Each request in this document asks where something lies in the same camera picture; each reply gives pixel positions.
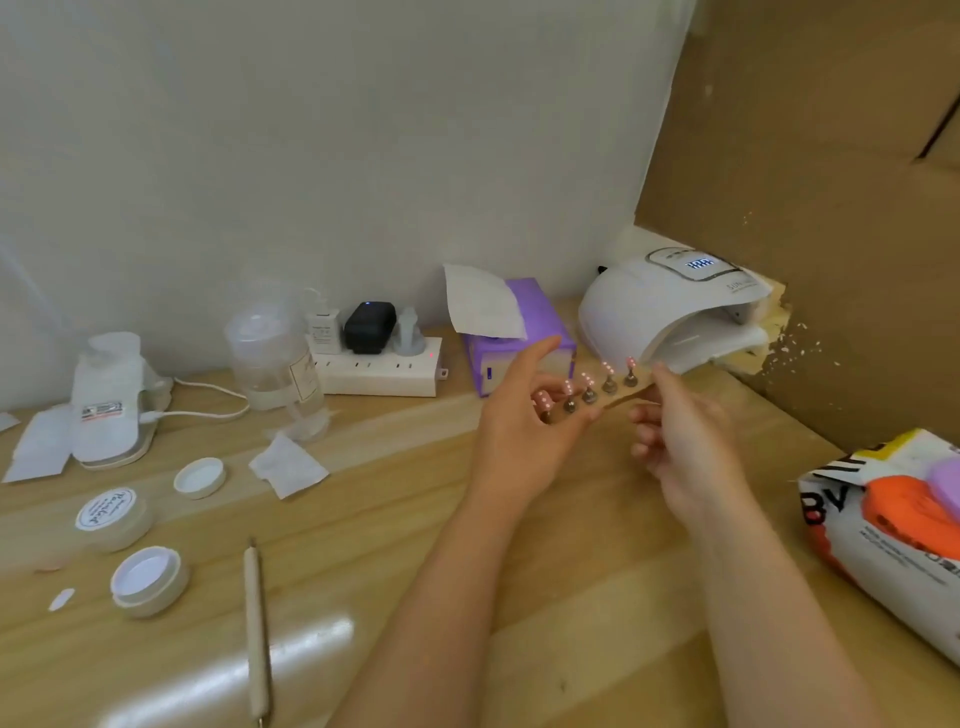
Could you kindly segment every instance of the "orange item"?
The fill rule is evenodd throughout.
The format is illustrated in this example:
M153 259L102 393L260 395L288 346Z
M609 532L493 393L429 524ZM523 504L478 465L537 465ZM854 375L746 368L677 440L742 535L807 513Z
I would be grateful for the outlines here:
M888 536L922 551L960 560L960 523L922 480L889 475L867 483L863 518Z

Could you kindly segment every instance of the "wooden desk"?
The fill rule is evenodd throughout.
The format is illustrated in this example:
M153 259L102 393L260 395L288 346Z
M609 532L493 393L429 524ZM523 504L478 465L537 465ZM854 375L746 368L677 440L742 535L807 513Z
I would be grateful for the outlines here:
M333 475L287 501L247 468L282 415L227 424L163 421L126 468L0 486L0 723L22 728L247 725L242 552L263 557L276 726L319 726L367 654L464 489L480 400L459 340L436 400L330 397L330 433L307 447ZM230 384L230 375L204 377ZM757 495L841 639L897 726L955 726L960 670L807 550L798 474L837 454L731 376L688 376L731 411ZM175 390L177 409L229 411L229 398ZM0 434L6 466L22 427ZM503 572L487 678L487 726L716 726L723 723L697 566L659 489L628 455L615 409L531 509ZM216 455L224 488L181 499L174 473ZM135 546L81 553L80 505L126 484L160 522ZM136 548L177 549L186 593L153 619L125 619L108 581ZM62 564L50 573L36 566ZM61 589L77 590L56 613ZM790 615L783 615L790 629ZM816 696L810 696L815 710Z

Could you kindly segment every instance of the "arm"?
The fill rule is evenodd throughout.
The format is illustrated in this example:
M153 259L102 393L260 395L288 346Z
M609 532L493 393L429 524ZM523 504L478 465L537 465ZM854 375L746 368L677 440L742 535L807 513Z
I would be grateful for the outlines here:
M879 728L863 679L747 485L730 423L666 368L631 411L633 455L700 554L732 728Z
M599 410L544 425L531 394L562 396L563 381L537 374L560 344L522 352L480 417L467 495L327 728L468 728L480 685L497 577L524 511L553 481Z

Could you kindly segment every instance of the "clear plastic container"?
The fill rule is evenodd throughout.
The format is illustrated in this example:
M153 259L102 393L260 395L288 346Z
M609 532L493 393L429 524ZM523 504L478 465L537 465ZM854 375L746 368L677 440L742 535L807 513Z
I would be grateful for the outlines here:
M295 302L250 304L230 319L224 334L237 386L251 409L286 407L293 422L284 431L293 439L325 429L324 393Z

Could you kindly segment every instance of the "uv nail lamp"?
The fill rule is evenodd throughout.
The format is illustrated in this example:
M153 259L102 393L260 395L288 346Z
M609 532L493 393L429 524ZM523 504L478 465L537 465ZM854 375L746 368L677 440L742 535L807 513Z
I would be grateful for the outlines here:
M581 331L601 359L662 361L682 374L768 343L757 322L773 289L748 271L633 226L607 261L580 304Z

